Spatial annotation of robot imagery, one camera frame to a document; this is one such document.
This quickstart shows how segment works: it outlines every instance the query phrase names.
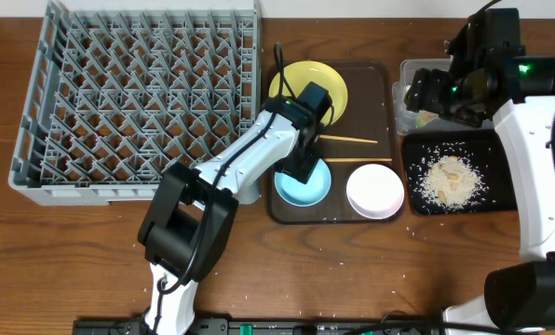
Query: white bowl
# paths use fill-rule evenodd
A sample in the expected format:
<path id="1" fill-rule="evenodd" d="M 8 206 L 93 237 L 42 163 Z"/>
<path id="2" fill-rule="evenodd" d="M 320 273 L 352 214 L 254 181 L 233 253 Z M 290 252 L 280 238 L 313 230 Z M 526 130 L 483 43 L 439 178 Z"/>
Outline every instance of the white bowl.
<path id="1" fill-rule="evenodd" d="M 345 193 L 358 214 L 374 220 L 396 214 L 404 202 L 401 179 L 391 168 L 378 164 L 368 164 L 352 172 Z"/>

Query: white robotic arm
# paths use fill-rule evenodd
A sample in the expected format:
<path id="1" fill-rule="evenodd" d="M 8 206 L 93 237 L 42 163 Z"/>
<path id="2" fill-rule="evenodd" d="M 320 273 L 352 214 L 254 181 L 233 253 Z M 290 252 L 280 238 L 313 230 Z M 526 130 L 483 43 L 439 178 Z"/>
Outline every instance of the white robotic arm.
<path id="1" fill-rule="evenodd" d="M 493 116 L 518 204 L 520 256 L 524 262 L 544 261 L 549 252 L 555 251 L 555 173 L 547 146 L 554 116 L 554 96 L 527 97 L 525 103 L 519 104 L 510 100 Z M 443 320 L 495 327 L 484 296 L 446 309 Z M 480 334 L 451 329 L 446 332 Z"/>
<path id="2" fill-rule="evenodd" d="M 260 133 L 270 119 L 271 113 L 261 112 L 254 126 L 242 137 L 210 161 L 196 166 L 195 169 L 200 171 L 199 178 L 212 184 L 220 166 Z M 277 161 L 290 154 L 298 141 L 298 135 L 299 130 L 292 125 L 291 120 L 282 115 L 276 115 L 271 128 L 265 135 L 244 154 L 236 158 L 226 170 L 217 189 L 229 190 L 232 196 L 242 204 L 253 203 L 261 196 L 259 177 Z M 198 207 L 202 209 L 204 205 L 199 203 Z M 159 299 L 159 292 L 156 289 L 157 282 L 164 279 L 167 283 L 166 287 L 171 287 L 178 281 L 178 277 L 161 264 L 151 264 L 151 270 L 154 278 L 152 307 L 145 316 L 145 323 L 149 329 L 154 328 L 157 318 L 156 306 Z M 189 329 L 195 320 L 193 302 L 197 285 L 195 280 L 191 280 L 188 284 L 179 286 L 174 292 L 164 295 L 161 317 L 156 329 L 158 334 L 182 335 Z"/>
<path id="3" fill-rule="evenodd" d="M 208 162 L 170 167 L 139 231 L 154 275 L 149 329 L 164 335 L 189 329 L 197 282 L 222 255 L 238 204 L 261 196 L 259 177 L 272 166 L 308 181 L 318 161 L 313 145 L 322 131 L 319 120 L 331 105 L 327 90 L 311 82 L 295 99 L 268 99 L 255 124 Z M 179 202 L 203 209 L 203 222 L 181 211 Z"/>

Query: clear plastic container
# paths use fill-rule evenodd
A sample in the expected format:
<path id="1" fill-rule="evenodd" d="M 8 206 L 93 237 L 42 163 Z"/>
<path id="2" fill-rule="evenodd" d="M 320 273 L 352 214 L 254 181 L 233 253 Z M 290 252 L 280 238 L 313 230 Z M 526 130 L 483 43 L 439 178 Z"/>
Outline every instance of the clear plastic container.
<path id="1" fill-rule="evenodd" d="M 396 130 L 401 136 L 406 136 L 416 132 L 432 132 L 432 131 L 461 131 L 461 130 L 481 130 L 492 129 L 493 122 L 485 120 L 482 122 L 482 127 L 470 127 L 458 124 L 451 121 L 441 120 L 434 114 L 411 112 L 406 109 L 404 103 L 404 95 L 406 94 L 406 87 L 412 84 L 416 70 L 425 69 L 439 69 L 443 71 L 449 70 L 452 63 L 451 59 L 444 60 L 405 60 L 399 67 L 399 82 L 394 83 L 392 87 L 394 108 L 396 110 Z"/>

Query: gray plastic dish rack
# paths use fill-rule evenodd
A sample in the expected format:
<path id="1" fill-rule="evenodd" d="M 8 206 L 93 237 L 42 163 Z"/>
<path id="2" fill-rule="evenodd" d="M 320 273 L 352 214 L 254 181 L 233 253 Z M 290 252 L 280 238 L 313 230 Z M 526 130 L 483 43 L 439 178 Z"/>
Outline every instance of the gray plastic dish rack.
<path id="1" fill-rule="evenodd" d="M 258 11 L 69 12 L 50 2 L 10 186 L 43 206 L 150 200 L 260 108 Z"/>

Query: green light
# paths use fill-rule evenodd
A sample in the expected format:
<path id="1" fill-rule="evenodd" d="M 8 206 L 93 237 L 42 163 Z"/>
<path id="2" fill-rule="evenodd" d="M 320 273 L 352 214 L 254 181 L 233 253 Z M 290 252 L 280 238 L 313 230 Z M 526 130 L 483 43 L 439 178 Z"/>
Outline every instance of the green light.
<path id="1" fill-rule="evenodd" d="M 520 69 L 520 72 L 525 74 L 528 72 L 528 70 L 530 70 L 530 65 L 518 65 L 518 69 Z"/>

